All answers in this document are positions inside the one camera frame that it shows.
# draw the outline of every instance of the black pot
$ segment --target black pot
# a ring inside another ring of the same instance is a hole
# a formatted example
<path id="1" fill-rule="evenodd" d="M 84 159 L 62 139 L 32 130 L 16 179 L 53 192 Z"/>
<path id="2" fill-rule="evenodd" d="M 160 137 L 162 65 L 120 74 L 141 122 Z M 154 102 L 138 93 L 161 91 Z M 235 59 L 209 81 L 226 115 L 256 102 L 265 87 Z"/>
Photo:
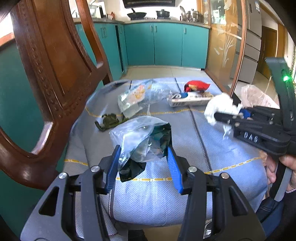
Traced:
<path id="1" fill-rule="evenodd" d="M 129 13 L 128 16 L 131 18 L 131 20 L 134 19 L 143 19 L 146 16 L 146 12 L 135 12 L 135 10 L 131 9 L 133 12 Z"/>
<path id="2" fill-rule="evenodd" d="M 162 9 L 161 11 L 156 11 L 156 14 L 158 17 L 161 18 L 168 18 L 170 16 L 170 12 L 165 11 L 164 9 Z"/>

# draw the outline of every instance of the wooden chair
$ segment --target wooden chair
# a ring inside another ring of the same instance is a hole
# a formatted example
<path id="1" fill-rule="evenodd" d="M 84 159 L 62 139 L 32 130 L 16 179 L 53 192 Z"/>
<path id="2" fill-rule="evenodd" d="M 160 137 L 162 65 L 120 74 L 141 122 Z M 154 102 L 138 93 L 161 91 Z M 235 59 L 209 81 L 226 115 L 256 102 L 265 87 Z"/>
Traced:
<path id="1" fill-rule="evenodd" d="M 44 119 L 31 152 L 18 147 L 0 127 L 0 168 L 25 186 L 46 189 L 50 185 L 88 97 L 101 80 L 104 84 L 112 80 L 88 4 L 76 2 L 97 66 L 83 47 L 68 0 L 5 0 L 0 5 L 0 20 L 11 12 L 22 63 Z"/>

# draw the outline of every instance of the barcode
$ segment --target barcode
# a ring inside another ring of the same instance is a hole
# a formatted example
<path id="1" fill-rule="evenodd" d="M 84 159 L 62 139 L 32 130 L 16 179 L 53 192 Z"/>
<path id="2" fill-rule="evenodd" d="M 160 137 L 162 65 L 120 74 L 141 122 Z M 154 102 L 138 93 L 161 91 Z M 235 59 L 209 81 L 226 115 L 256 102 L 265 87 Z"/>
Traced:
<path id="1" fill-rule="evenodd" d="M 172 106 L 182 106 L 182 105 L 185 105 L 185 104 L 186 104 L 186 102 L 175 102 L 175 103 L 173 103 Z"/>

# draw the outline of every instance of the range hood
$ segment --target range hood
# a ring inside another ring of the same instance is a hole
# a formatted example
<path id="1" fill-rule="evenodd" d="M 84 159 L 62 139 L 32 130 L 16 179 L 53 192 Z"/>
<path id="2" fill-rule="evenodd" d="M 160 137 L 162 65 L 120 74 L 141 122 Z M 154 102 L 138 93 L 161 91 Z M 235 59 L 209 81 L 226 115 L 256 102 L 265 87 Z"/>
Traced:
<path id="1" fill-rule="evenodd" d="M 175 7 L 176 0 L 123 0 L 125 8 L 144 6 L 171 6 Z"/>

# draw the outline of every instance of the red snack bag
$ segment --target red snack bag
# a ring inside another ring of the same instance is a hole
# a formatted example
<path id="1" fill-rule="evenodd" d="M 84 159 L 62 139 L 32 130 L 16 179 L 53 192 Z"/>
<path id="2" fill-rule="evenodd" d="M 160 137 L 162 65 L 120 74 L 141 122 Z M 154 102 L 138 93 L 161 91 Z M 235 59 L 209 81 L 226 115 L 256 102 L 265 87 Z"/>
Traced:
<path id="1" fill-rule="evenodd" d="M 184 92 L 190 92 L 190 91 L 204 92 L 209 87 L 210 87 L 210 84 L 207 84 L 200 80 L 191 80 L 184 85 Z"/>

